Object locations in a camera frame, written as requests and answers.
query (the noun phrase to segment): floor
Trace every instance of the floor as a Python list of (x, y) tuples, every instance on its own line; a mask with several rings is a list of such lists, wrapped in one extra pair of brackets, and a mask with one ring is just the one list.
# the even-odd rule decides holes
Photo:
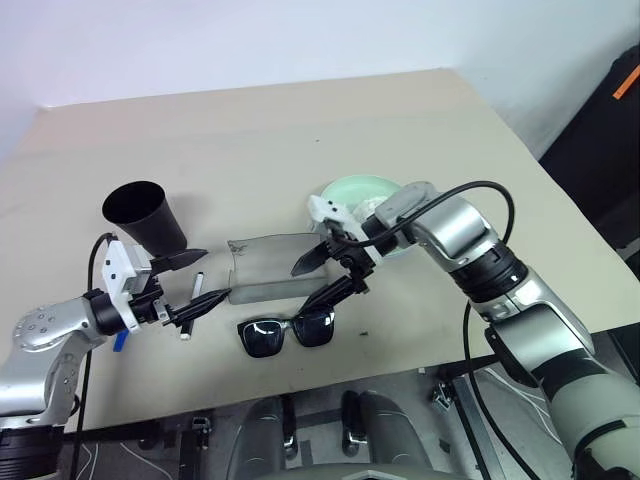
[[(614, 370), (628, 374), (606, 334), (595, 335), (594, 341), (598, 357), (603, 363)], [(506, 378), (501, 368), (494, 366), (494, 370)], [(342, 427), (338, 409), (345, 390), (351, 389), (358, 392), (375, 390), (392, 398), (411, 418), (434, 469), (457, 473), (473, 480), (481, 479), (455, 408), (451, 407), (445, 411), (431, 402), (431, 393), (435, 386), (434, 374), (435, 368), (427, 368), (422, 373), (415, 370), (384, 375), (294, 394), (300, 451), (296, 458), (288, 461), (287, 467), (310, 463), (367, 462), (366, 446), (360, 449), (356, 457), (347, 458), (342, 454), (340, 446)], [(487, 373), (478, 373), (477, 378), (487, 406), (494, 414), (497, 423), (539, 477), (570, 479), (571, 464), (564, 449), (545, 431), (535, 410)], [(235, 435), (251, 404), (252, 402), (245, 402), (215, 410), (214, 433), (204, 462), (206, 471), (209, 473), (203, 478), (225, 479)], [(510, 480), (526, 478), (492, 432), (490, 435), (506, 478)], [(118, 443), (101, 443), (93, 476), (91, 476), (93, 465), (91, 462), (87, 464), (87, 468), (79, 478), (82, 480), (178, 479), (177, 448), (143, 452), (138, 449), (136, 442), (126, 442), (125, 446), (143, 456), (143, 459), (134, 457)], [(95, 455), (95, 444), (88, 443), (86, 447)], [(68, 472), (69, 454), (70, 448), (65, 446), (61, 456), (61, 466), (65, 472)], [(80, 467), (84, 466), (88, 459), (88, 453), (83, 450)], [(161, 467), (166, 474), (152, 468), (144, 460)]]

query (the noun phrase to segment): sunglasses lens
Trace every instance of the sunglasses lens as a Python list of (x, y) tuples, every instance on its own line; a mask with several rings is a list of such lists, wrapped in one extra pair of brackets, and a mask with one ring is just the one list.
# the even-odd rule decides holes
[(296, 316), (293, 331), (305, 347), (319, 347), (333, 338), (333, 310), (317, 310)]
[(280, 322), (258, 320), (244, 327), (242, 343), (249, 355), (254, 358), (270, 357), (282, 348), (284, 335)]

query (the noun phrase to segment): orange object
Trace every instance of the orange object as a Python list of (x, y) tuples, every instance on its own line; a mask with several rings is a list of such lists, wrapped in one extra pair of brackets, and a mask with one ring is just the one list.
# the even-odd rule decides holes
[(624, 82), (622, 82), (622, 85), (618, 87), (618, 90), (613, 92), (613, 98), (615, 98), (616, 100), (620, 100), (622, 98), (622, 95), (627, 93), (629, 87), (633, 85), (633, 82), (635, 82), (638, 77), (640, 77), (640, 65), (634, 68), (633, 72), (631, 72), (629, 76), (625, 78)]

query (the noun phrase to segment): blue object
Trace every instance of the blue object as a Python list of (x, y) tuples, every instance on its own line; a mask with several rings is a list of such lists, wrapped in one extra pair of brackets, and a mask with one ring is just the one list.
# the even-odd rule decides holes
[(118, 335), (116, 335), (116, 341), (113, 343), (113, 351), (114, 352), (121, 352), (122, 351), (122, 347), (124, 347), (124, 342), (127, 339), (127, 337), (129, 336), (129, 330), (124, 330), (120, 333), (118, 333)]

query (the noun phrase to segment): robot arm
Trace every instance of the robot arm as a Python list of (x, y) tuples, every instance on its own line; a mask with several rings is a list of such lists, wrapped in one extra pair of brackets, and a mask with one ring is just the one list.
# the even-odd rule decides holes
[[(393, 237), (380, 236), (438, 196), (429, 183), (409, 184), (378, 206), (362, 230), (369, 238), (383, 239), (374, 242), (381, 255), (417, 243), (451, 275), (488, 322), (485, 336), (508, 374), (542, 388), (577, 480), (616, 471), (640, 476), (640, 390), (593, 358), (584, 325), (472, 205), (451, 197)], [(317, 202), (326, 200), (312, 198), (312, 211)], [(333, 208), (319, 217), (333, 235), (302, 257), (292, 273), (312, 270), (332, 257), (350, 275), (309, 297), (303, 310), (366, 292), (364, 278), (378, 263), (355, 242), (335, 238), (349, 231)]]
[(149, 260), (139, 245), (112, 241), (102, 268), (108, 292), (92, 290), (20, 319), (13, 349), (0, 368), (0, 479), (55, 474), (62, 426), (89, 350), (122, 330), (139, 331), (140, 323), (160, 320), (180, 327), (226, 298), (228, 289), (205, 293), (179, 309), (164, 301), (156, 275), (206, 253), (192, 249)]

